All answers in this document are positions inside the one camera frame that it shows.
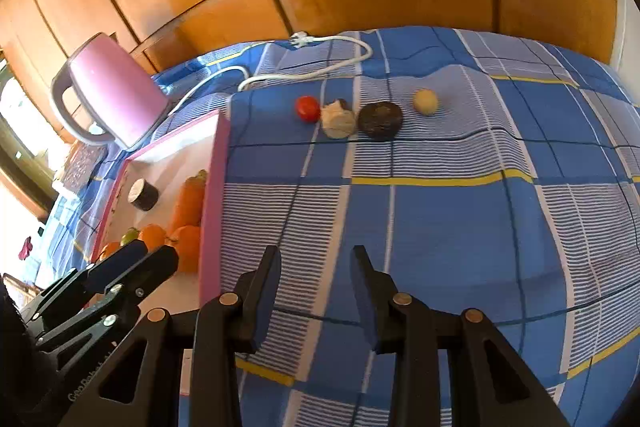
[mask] white tray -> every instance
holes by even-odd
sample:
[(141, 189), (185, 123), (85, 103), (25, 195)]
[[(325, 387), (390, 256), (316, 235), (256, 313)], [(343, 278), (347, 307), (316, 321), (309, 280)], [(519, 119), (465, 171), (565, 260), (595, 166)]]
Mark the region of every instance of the white tray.
[[(172, 314), (193, 310), (220, 294), (220, 234), (228, 133), (224, 114), (212, 111), (137, 151), (125, 160), (118, 173), (97, 230), (92, 262), (104, 245), (119, 241), (130, 227), (141, 229), (156, 223), (165, 228), (185, 179), (201, 169), (209, 173), (198, 273), (174, 274), (140, 304), (143, 314), (156, 307)], [(127, 201), (129, 189), (138, 178), (146, 179), (160, 192), (158, 203), (148, 212)]]

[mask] pink electric kettle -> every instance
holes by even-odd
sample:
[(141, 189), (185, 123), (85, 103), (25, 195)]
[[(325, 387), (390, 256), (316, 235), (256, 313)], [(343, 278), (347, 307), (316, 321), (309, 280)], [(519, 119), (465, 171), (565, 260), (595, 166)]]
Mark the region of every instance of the pink electric kettle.
[[(103, 134), (84, 130), (69, 114), (62, 94), (73, 87)], [(120, 45), (98, 33), (67, 59), (51, 83), (52, 108), (79, 140), (89, 145), (115, 141), (137, 149), (162, 122), (170, 101), (151, 77)]]

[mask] green fruit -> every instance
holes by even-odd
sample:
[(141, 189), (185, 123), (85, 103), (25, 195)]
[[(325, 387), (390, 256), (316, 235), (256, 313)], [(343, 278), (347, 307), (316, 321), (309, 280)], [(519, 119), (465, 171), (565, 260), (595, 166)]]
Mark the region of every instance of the green fruit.
[(120, 246), (124, 247), (125, 245), (128, 245), (131, 241), (133, 241), (134, 239), (137, 239), (139, 235), (140, 235), (140, 230), (134, 229), (133, 227), (131, 227), (122, 236), (122, 239), (120, 240)]

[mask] white power cord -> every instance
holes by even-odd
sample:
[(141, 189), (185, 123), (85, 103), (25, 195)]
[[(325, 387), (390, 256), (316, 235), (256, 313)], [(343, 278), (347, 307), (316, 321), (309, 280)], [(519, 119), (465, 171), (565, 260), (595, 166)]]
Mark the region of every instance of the white power cord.
[(229, 66), (228, 68), (223, 68), (221, 70), (214, 71), (209, 76), (205, 76), (195, 86), (191, 87), (191, 89), (187, 91), (187, 93), (180, 99), (180, 102), (177, 103), (177, 105), (169, 112), (169, 114), (167, 116), (171, 116), (174, 112), (176, 112), (178, 109), (180, 109), (182, 107), (182, 105), (184, 104), (184, 102), (186, 102), (187, 99), (193, 93), (195, 93), (197, 90), (199, 90), (204, 84), (209, 82), (213, 77), (218, 76), (219, 74), (225, 73), (226, 71), (231, 71), (231, 70), (242, 71), (242, 76), (244, 76), (245, 79), (247, 79), (249, 77), (249, 71), (247, 71), (246, 68), (243, 68), (242, 66)]
[(325, 68), (321, 68), (320, 70), (311, 71), (310, 73), (302, 73), (302, 74), (278, 74), (278, 73), (269, 73), (269, 74), (258, 74), (256, 76), (252, 76), (250, 78), (246, 78), (242, 82), (240, 82), (238, 86), (238, 91), (244, 90), (246, 86), (252, 84), (253, 82), (260, 82), (261, 80), (311, 80), (321, 74), (330, 73), (331, 71), (339, 70), (340, 68), (345, 68), (347, 66), (351, 66), (352, 64), (357, 64), (363, 60), (367, 60), (371, 55), (373, 55), (373, 50), (371, 46), (369, 46), (366, 42), (355, 39), (353, 37), (348, 37), (346, 35), (332, 35), (329, 37), (312, 37), (307, 35), (305, 32), (294, 33), (289, 42), (293, 44), (296, 48), (301, 48), (302, 46), (306, 46), (310, 42), (321, 42), (321, 41), (347, 41), (354, 42), (354, 44), (359, 44), (365, 49), (365, 54), (360, 55), (360, 57), (348, 58), (347, 60), (342, 60), (337, 64), (332, 64), (331, 66), (327, 66)]

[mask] yellow ball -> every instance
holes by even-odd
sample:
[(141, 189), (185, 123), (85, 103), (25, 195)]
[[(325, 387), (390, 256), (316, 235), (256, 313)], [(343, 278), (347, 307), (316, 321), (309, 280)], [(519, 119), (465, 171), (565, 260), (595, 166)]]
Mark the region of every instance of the yellow ball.
[(431, 89), (420, 89), (414, 93), (414, 107), (417, 112), (429, 116), (438, 110), (438, 96)]

